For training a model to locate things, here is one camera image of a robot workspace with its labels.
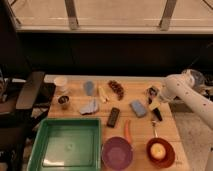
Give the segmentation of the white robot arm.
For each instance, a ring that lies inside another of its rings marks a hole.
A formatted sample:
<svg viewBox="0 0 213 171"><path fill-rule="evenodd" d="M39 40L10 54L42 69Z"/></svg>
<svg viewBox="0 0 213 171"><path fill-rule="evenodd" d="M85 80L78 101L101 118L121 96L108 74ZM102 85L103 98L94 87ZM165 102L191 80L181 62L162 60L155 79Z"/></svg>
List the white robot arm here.
<svg viewBox="0 0 213 171"><path fill-rule="evenodd" d="M163 87L152 100L149 109L153 110L162 103L179 97L201 120L213 130L213 102L197 93L194 76L188 74L172 74L164 78Z"/></svg>

